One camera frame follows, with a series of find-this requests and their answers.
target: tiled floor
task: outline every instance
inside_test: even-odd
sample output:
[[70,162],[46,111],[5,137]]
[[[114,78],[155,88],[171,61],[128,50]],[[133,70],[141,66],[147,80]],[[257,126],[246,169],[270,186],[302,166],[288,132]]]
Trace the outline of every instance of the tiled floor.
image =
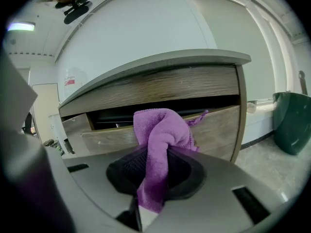
[[283,198],[291,198],[300,193],[309,176],[311,141],[297,156],[292,156],[284,153],[271,136],[241,150],[236,164]]

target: purple towel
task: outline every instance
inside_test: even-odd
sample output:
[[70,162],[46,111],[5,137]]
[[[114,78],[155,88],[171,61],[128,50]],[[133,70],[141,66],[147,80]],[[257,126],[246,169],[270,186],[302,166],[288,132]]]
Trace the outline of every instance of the purple towel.
[[170,109],[134,113],[134,131],[138,142],[140,145],[148,145],[146,176],[137,190],[140,206],[156,213],[162,210],[169,173],[167,148],[177,146],[198,151],[189,125],[198,123],[206,113],[188,122]]

